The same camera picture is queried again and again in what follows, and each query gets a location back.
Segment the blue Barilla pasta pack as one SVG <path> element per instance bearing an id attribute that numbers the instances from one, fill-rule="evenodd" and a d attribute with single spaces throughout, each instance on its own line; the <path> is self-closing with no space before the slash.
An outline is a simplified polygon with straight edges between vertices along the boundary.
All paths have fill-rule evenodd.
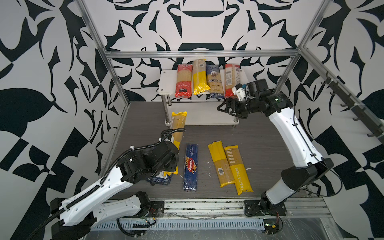
<path id="1" fill-rule="evenodd" d="M 151 186 L 155 186 L 155 185 L 168 186 L 171 183 L 171 180 L 172 180 L 172 176 L 170 175 L 164 176 L 164 173 L 161 172 L 159 175 L 155 177 L 148 178 L 147 182 L 149 182 Z"/>

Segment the red ended spaghetti pack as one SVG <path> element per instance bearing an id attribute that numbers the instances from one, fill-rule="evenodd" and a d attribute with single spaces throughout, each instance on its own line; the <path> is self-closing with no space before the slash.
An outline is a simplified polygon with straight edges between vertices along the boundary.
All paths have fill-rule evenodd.
<path id="1" fill-rule="evenodd" d="M 225 66 L 225 98 L 234 96 L 232 88 L 241 82 L 240 66 L 226 64 Z"/>

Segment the dark blue pasta pack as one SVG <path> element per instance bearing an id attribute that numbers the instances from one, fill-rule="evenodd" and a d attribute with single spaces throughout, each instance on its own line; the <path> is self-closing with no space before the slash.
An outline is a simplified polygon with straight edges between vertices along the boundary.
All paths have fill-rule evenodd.
<path id="1" fill-rule="evenodd" d="M 198 185 L 198 144 L 187 144 L 185 156 L 185 172 L 183 190 L 187 192 L 195 192 Z"/>

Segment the blue yellow spaghetti pack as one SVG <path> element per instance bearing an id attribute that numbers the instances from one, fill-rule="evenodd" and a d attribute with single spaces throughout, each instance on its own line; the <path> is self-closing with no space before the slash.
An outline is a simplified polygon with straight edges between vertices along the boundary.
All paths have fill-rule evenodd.
<path id="1" fill-rule="evenodd" d="M 220 73 L 220 67 L 218 65 L 206 65 L 207 84 L 210 87 L 210 98 L 223 99 L 224 90 Z"/>

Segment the yellow brown spaghetti pack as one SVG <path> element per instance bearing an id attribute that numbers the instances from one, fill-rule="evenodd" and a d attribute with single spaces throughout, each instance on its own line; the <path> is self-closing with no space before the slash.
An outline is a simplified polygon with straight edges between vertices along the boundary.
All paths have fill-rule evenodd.
<path id="1" fill-rule="evenodd" d="M 202 94 L 211 89 L 207 83 L 205 59 L 195 60 L 193 62 L 193 86 L 194 95 Z"/>

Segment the small clear spaghetti pack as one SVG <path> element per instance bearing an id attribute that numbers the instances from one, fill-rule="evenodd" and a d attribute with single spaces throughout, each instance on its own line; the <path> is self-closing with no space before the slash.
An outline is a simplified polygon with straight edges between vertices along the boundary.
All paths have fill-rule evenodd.
<path id="1" fill-rule="evenodd" d="M 221 141 L 213 142 L 208 145 L 211 157 L 217 172 L 220 187 L 231 185 L 235 183 L 223 143 Z"/>

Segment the red yellow spaghetti pack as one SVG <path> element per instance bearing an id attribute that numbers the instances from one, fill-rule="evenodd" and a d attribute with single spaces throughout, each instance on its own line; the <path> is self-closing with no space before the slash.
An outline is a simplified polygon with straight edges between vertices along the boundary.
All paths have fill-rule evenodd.
<path id="1" fill-rule="evenodd" d="M 175 97 L 190 98 L 192 96 L 192 65 L 178 65 Z"/>

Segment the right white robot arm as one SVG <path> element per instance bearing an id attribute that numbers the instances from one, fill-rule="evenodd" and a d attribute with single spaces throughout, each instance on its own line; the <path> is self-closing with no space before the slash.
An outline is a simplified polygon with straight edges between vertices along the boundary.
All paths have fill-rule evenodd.
<path id="1" fill-rule="evenodd" d="M 233 96 L 226 98 L 217 110 L 238 119 L 246 119 L 251 113 L 265 114 L 283 138 L 294 163 L 293 167 L 283 170 L 280 180 L 261 195 L 257 213 L 271 215 L 286 199 L 323 177 L 334 164 L 330 158 L 323 158 L 310 142 L 288 97 L 274 93 L 265 79 L 238 84 L 232 92 Z"/>

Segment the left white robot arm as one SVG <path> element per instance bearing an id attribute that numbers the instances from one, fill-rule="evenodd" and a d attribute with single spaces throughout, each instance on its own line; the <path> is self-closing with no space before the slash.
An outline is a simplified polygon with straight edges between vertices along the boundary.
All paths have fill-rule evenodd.
<path id="1" fill-rule="evenodd" d="M 161 141 L 131 147 L 121 154 L 100 180 L 68 199 L 51 201 L 51 213 L 59 221 L 51 227 L 53 240 L 79 240 L 97 224 L 122 217 L 143 217 L 152 207 L 146 192 L 114 203 L 107 200 L 140 181 L 162 171 L 174 172 L 179 161 L 179 144 Z"/>

